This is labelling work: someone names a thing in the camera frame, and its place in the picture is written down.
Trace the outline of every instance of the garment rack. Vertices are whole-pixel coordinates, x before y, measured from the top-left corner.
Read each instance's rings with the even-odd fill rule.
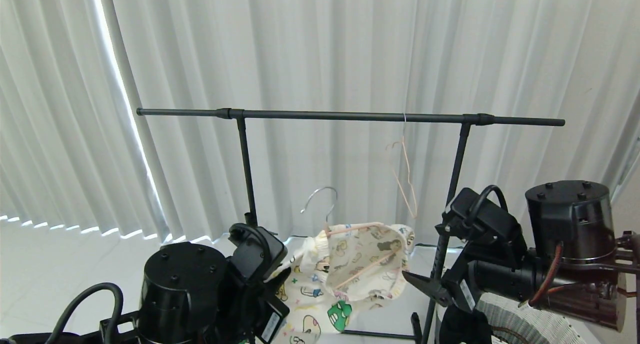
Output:
[[[246,182],[249,212],[244,214],[247,224],[257,226],[256,198],[254,183],[251,176],[249,160],[249,145],[247,144],[247,124],[245,119],[298,119],[317,121],[366,121],[366,122],[409,122],[409,123],[454,123],[460,125],[460,134],[455,151],[453,171],[446,194],[446,203],[450,202],[457,191],[462,159],[465,155],[467,139],[471,126],[486,125],[528,125],[528,126],[564,126],[563,119],[555,118],[523,118],[516,116],[494,116],[492,114],[412,114],[412,113],[357,113],[338,111],[282,111],[282,110],[245,110],[245,109],[144,109],[138,107],[138,116],[174,116],[174,117],[216,117],[220,119],[235,119],[240,136],[242,150],[242,165]],[[449,237],[440,235],[436,246],[430,277],[439,280],[442,277],[444,260],[449,246]],[[392,334],[383,332],[367,332],[360,330],[345,330],[346,335],[360,335],[366,337],[393,338],[413,340],[416,344],[426,344],[434,321],[435,301],[429,299],[427,317],[424,328],[420,331],[420,323],[416,313],[411,315],[413,335]]]

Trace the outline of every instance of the cartoon print shirt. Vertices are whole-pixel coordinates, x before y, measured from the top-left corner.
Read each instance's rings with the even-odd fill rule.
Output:
[[[405,289],[401,271],[409,269],[412,228],[362,223],[329,230],[339,233],[327,238],[323,230],[307,237],[272,274],[292,268],[277,293],[290,313],[274,344],[314,344],[321,334],[345,330],[359,313],[383,307]]]

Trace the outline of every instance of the floor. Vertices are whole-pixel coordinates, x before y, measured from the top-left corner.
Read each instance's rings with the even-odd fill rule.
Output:
[[[293,238],[288,246],[297,246],[297,240]],[[234,248],[224,238],[212,245],[224,255],[231,255]],[[137,310],[142,268],[158,248],[155,239],[144,240],[141,235],[121,239],[117,234],[103,237],[98,232],[80,234],[78,230],[21,227],[0,221],[0,338],[50,332],[73,297],[104,281],[122,288],[125,313]],[[433,248],[416,249],[410,260],[412,271],[428,275],[433,257]],[[447,265],[454,260],[454,253],[448,255]],[[90,296],[77,308],[66,331],[82,334],[97,330],[98,322],[110,316],[113,302],[107,292]],[[349,329],[411,335],[411,313],[418,312],[424,320],[427,305],[426,296],[409,285],[388,307],[364,312]],[[323,335],[320,342],[410,343],[341,334]],[[589,343],[598,341],[594,338]]]

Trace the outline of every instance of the clothes rack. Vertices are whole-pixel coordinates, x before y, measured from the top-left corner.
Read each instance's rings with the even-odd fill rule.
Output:
[[[220,119],[235,119],[237,121],[240,148],[242,151],[242,165],[246,182],[249,212],[244,219],[249,225],[258,225],[256,214],[256,198],[251,175],[249,160],[249,144],[247,142],[247,124],[245,119],[297,119],[319,121],[368,121],[368,122],[410,122],[410,123],[453,123],[460,125],[460,134],[455,151],[455,159],[451,180],[446,194],[446,203],[450,202],[458,189],[458,180],[462,169],[462,161],[467,147],[467,139],[471,126],[486,125],[528,125],[528,126],[564,126],[563,119],[556,118],[523,118],[516,116],[494,116],[492,114],[413,114],[413,113],[357,113],[340,111],[284,111],[284,110],[246,110],[246,109],[145,109],[138,107],[138,116],[180,116],[180,117],[217,117]],[[436,246],[436,254],[430,277],[439,280],[442,277],[444,260],[449,246],[449,238],[440,236]],[[432,323],[434,321],[435,301],[429,300],[427,317],[424,328],[420,333],[418,315],[411,315],[413,335],[391,334],[380,332],[366,332],[360,330],[345,330],[343,334],[361,335],[366,337],[395,338],[413,340],[416,344],[426,344],[429,340]]]

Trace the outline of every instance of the white vertical blinds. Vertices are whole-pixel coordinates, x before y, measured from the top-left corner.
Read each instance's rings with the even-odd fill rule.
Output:
[[[639,0],[103,0],[147,108],[336,110],[560,117],[562,128],[471,129],[460,186],[496,183],[525,217],[524,191],[564,178],[614,185],[638,126]],[[166,181],[167,222],[212,238],[247,211],[236,125],[138,118]],[[406,125],[413,220],[387,144],[402,123],[247,120],[260,225],[285,237],[336,223],[409,223],[434,242],[458,139]],[[393,166],[406,180],[401,154]]]
[[[2,213],[155,233],[162,216],[92,0],[0,1]]]
[[[498,184],[525,222],[529,187],[614,189],[637,156],[640,0],[2,0],[0,11],[0,210],[36,224],[192,240],[243,220],[236,123],[133,126],[137,107],[566,119],[471,128],[459,187]],[[300,209],[331,185],[334,223],[405,223],[435,243],[459,130],[247,119],[258,223],[315,235],[332,194]],[[406,182],[404,157],[386,151],[403,133],[417,219],[392,173]]]

